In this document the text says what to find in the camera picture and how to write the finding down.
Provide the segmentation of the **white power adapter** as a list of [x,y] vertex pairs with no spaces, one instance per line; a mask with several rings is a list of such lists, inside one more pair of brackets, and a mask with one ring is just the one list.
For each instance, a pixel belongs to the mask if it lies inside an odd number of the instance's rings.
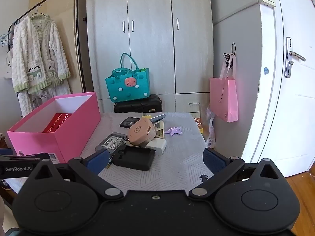
[[163,155],[167,146],[167,140],[163,138],[154,138],[148,142],[145,148],[153,149],[155,153],[159,156]]

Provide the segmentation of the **purple starfish hair clip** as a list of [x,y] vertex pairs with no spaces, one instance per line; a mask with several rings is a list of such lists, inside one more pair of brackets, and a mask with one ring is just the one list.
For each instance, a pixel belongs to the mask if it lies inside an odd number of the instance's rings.
[[181,127],[172,127],[164,131],[165,134],[169,134],[170,136],[173,135],[181,135],[182,134],[182,129]]

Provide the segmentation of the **black rubber case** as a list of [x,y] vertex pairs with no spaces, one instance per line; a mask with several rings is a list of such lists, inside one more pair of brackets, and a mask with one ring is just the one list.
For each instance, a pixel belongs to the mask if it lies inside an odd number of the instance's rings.
[[154,158],[155,150],[153,149],[124,145],[115,151],[113,164],[139,171],[149,171]]

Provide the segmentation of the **grey pocket router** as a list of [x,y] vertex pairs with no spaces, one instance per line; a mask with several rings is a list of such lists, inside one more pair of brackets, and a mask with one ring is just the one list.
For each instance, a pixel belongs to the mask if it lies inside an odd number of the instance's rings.
[[105,150],[111,155],[127,140],[127,135],[114,132],[106,137],[100,144],[98,144],[95,148],[95,151],[98,152]]

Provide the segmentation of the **pink cardboard box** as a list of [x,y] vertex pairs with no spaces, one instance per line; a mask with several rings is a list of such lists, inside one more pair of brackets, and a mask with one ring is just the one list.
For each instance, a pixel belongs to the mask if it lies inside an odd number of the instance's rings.
[[48,153],[54,162],[80,156],[101,120],[95,92],[56,96],[12,126],[17,154]]

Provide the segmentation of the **red glasses-print box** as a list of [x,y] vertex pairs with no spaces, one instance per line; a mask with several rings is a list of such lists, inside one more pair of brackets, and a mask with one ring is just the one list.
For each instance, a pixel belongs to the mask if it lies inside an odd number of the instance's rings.
[[43,133],[54,133],[70,116],[71,113],[56,113],[43,130]]

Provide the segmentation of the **pink rounded square case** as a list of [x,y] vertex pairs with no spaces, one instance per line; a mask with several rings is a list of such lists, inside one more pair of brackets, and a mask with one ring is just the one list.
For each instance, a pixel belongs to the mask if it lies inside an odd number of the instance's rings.
[[141,118],[128,130],[129,142],[135,146],[148,143],[153,140],[155,136],[155,127],[148,118]]

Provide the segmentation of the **white door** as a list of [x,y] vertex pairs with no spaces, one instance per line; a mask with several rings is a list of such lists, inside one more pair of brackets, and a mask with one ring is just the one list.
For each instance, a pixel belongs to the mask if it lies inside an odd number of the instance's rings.
[[[308,171],[314,163],[314,0],[274,0],[260,5],[262,74],[256,117],[242,158],[271,159],[283,176]],[[286,37],[293,51],[290,78],[284,77]]]

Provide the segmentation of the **grey wardrobe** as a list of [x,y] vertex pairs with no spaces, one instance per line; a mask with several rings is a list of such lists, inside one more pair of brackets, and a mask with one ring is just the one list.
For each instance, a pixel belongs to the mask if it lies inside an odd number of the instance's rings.
[[198,114],[213,75],[210,0],[86,0],[90,65],[101,112],[113,111],[105,79],[121,65],[148,68],[166,112]]

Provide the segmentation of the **teal felt handbag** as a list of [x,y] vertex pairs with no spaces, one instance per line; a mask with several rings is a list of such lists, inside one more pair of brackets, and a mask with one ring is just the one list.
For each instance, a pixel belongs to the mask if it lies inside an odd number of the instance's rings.
[[[125,55],[134,63],[135,70],[124,67]],[[122,53],[120,66],[105,79],[110,100],[117,103],[148,98],[150,96],[149,69],[140,69],[134,58],[128,53]]]

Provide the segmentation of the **white fleece robe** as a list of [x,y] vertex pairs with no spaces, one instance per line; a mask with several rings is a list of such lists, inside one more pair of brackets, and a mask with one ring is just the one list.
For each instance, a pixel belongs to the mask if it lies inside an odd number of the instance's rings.
[[47,14],[19,22],[13,35],[12,85],[22,116],[55,96],[71,93],[71,77],[56,23]]

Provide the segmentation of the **pink shopping bag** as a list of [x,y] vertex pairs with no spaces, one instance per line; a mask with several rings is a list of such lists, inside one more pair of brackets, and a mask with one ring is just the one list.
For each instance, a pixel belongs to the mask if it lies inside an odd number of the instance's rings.
[[236,122],[239,117],[236,67],[236,57],[233,53],[229,53],[229,63],[222,64],[220,76],[209,79],[210,109],[227,123]]

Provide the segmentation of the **black clothes rack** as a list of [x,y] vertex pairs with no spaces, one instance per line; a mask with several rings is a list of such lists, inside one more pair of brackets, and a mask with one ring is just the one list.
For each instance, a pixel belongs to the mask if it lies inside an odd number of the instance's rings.
[[85,92],[82,69],[82,58],[79,37],[79,0],[29,0],[29,9],[17,18],[9,27],[13,29],[25,16],[29,16],[36,9],[48,14],[55,21],[64,47],[71,77],[68,80],[72,93]]

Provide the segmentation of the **clear plastic bag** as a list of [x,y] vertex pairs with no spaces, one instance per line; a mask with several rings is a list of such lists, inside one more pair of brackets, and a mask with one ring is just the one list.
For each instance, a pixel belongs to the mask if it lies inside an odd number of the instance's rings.
[[208,138],[206,140],[207,147],[213,149],[215,147],[216,137],[213,126],[215,114],[210,110],[210,106],[207,107],[207,122],[208,122]]

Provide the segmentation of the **black suitcase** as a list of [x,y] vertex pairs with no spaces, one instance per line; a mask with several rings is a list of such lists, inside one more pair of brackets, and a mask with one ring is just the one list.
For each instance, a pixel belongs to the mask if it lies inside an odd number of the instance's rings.
[[162,112],[162,100],[156,95],[151,94],[147,98],[117,102],[114,104],[114,112]]

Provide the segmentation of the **beige plastic holder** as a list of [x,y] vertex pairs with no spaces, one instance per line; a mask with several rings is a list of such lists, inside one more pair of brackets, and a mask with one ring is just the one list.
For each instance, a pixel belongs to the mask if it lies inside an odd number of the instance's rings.
[[161,120],[154,124],[155,131],[156,131],[156,138],[164,138],[164,121]]

